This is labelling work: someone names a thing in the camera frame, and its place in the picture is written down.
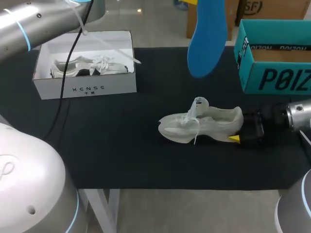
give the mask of shoelace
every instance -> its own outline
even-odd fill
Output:
[[[125,52],[121,51],[120,49],[117,49],[116,47],[112,46],[111,44],[109,44],[108,42],[105,42],[104,40],[92,35],[92,34],[89,34],[89,32],[86,30],[83,22],[82,22],[82,19],[79,15],[79,13],[77,12],[76,8],[75,8],[75,4],[78,4],[77,2],[73,2],[71,0],[64,0],[69,6],[70,8],[74,11],[74,14],[77,16],[78,20],[79,20],[79,23],[80,23],[80,26],[82,28],[82,34],[83,35],[88,35],[89,37],[92,37],[94,40],[100,42],[102,45],[120,53],[122,56],[134,61],[135,63],[138,63],[138,64],[141,64],[141,62],[137,59],[135,59],[134,57],[131,57],[130,55],[126,54]]]
[[[201,128],[200,121],[198,120],[198,118],[196,118],[196,102],[197,102],[197,100],[198,100],[198,98],[194,99],[192,106],[189,109],[189,111],[184,116],[182,116],[182,118],[180,119],[180,123],[182,125],[187,124],[190,120],[194,120],[198,124],[198,129],[197,129],[196,135],[194,137],[194,144],[196,143],[196,138],[199,135],[200,128]]]
[[[76,71],[79,71],[81,69],[89,69],[90,73],[93,73],[95,69],[97,69],[100,73],[103,73],[103,71],[107,71],[109,67],[109,61],[111,59],[108,57],[103,56],[96,56],[93,59],[93,63],[77,63],[76,65]]]

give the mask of white shoe box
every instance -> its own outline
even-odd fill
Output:
[[[93,32],[90,34],[134,57],[132,36],[129,31]],[[51,67],[55,60],[66,61],[76,36],[77,33],[64,34],[41,46],[33,78],[41,99],[60,98],[62,78],[53,78]],[[79,56],[89,59],[96,56],[109,57],[111,58],[110,62],[126,65],[128,73],[66,77],[64,98],[137,92],[135,65],[131,59],[105,47],[88,35],[81,35],[70,60],[72,61]]]

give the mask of shoe box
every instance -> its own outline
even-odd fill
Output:
[[[247,94],[311,94],[311,21],[242,19],[234,55]]]
[[[93,36],[104,40],[113,48],[134,57],[132,36],[129,31],[92,32]],[[51,67],[56,61],[65,62],[76,39],[77,33],[67,33],[41,46],[35,66],[33,82],[43,100],[59,99],[62,78],[53,78]],[[136,70],[134,62],[122,54],[104,46],[91,36],[81,36],[71,56],[71,61],[78,57],[108,57],[111,62],[124,64],[128,72],[119,74],[88,75],[66,77],[64,98],[90,97],[136,92]]]
[[[243,1],[237,15],[244,19],[304,19],[310,4],[310,0]]]
[[[187,16],[187,38],[191,39],[197,22],[197,3],[198,0],[182,0],[189,4],[188,6],[188,16]],[[237,14],[237,9],[239,5],[239,0],[225,0],[225,11],[226,11],[226,23],[228,36],[227,41],[232,40],[232,30],[235,25],[235,18]]]

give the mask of black mat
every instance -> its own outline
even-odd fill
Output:
[[[143,63],[137,67],[138,93],[64,101],[48,142],[56,147],[70,103],[59,152],[78,188],[284,189],[310,168],[291,133],[260,149],[208,138],[182,145],[158,133],[159,119],[186,112],[197,96],[220,108],[307,98],[244,95],[232,48],[206,79],[189,75],[187,48],[135,49],[135,54]],[[40,100],[32,83],[36,58],[32,51],[1,65],[0,113],[18,130],[42,138],[58,100]]]

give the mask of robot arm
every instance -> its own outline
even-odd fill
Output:
[[[230,137],[241,144],[261,143],[265,135],[283,130],[311,129],[311,99],[286,104],[267,104],[243,113],[244,124],[239,135]]]
[[[104,16],[104,1],[94,1],[90,21]],[[90,0],[71,0],[84,18]],[[0,62],[54,39],[80,26],[77,16],[65,0],[56,2],[26,2],[0,11]]]

